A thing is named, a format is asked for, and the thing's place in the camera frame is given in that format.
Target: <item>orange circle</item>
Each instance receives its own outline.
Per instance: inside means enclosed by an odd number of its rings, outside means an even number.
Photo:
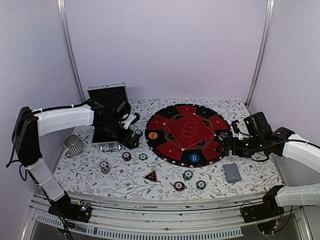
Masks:
[[[156,133],[156,132],[150,132],[149,133],[149,135],[148,135],[148,137],[150,138],[150,139],[156,139],[157,137],[158,137],[158,133]]]

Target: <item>wall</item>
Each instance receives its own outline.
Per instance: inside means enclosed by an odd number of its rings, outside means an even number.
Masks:
[[[83,89],[126,82],[129,99],[245,100],[266,0],[68,0]]]
[[[12,130],[21,107],[78,103],[56,1],[0,1],[0,239],[17,240],[34,193],[19,164],[9,161]],[[44,136],[40,147],[51,169],[69,132]]]
[[[251,111],[263,111],[273,129],[287,127],[320,145],[320,1],[275,1],[270,36]],[[289,186],[320,182],[320,173],[277,158]],[[320,239],[320,208],[307,212]]]

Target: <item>floral tablecloth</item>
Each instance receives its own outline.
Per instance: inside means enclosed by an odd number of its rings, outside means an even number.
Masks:
[[[209,107],[224,117],[228,123],[239,120],[242,131],[246,131],[243,118],[249,115],[245,105],[238,100],[181,100],[181,99],[137,99],[129,101],[133,113],[140,114],[140,120],[132,126],[134,130],[144,131],[149,118],[159,109],[174,104],[197,104]],[[238,156],[224,157],[222,160],[204,167],[186,168],[170,164],[156,156],[148,147],[144,135],[140,146],[133,150],[125,147],[119,152],[103,153],[91,144],[93,127],[77,127],[73,134],[78,135],[84,145],[84,152],[67,158],[65,152],[60,158],[54,177],[69,192],[100,197],[114,197],[137,200],[197,200],[227,198],[268,191],[281,179],[274,160],[255,162]],[[131,161],[124,161],[123,152],[130,152]],[[140,160],[145,153],[147,160]],[[104,174],[100,162],[110,164],[110,173]],[[236,163],[242,178],[234,184],[227,183],[224,164]],[[158,182],[144,179],[144,176],[156,170]],[[183,173],[193,171],[191,180],[185,181]],[[204,190],[196,187],[196,182],[206,182]],[[176,191],[175,182],[184,182],[186,189]]]

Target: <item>green poker chip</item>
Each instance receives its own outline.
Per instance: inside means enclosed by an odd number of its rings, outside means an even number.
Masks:
[[[192,171],[185,171],[182,176],[183,176],[183,179],[187,181],[192,179],[193,173]]]
[[[206,183],[204,181],[200,180],[196,183],[196,188],[199,190],[203,190],[206,188]]]

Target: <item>mug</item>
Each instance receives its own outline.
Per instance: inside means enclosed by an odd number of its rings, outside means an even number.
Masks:
[[[63,146],[68,149],[65,155],[68,158],[74,157],[82,153],[84,149],[84,144],[77,135],[70,135],[65,138],[63,141]]]

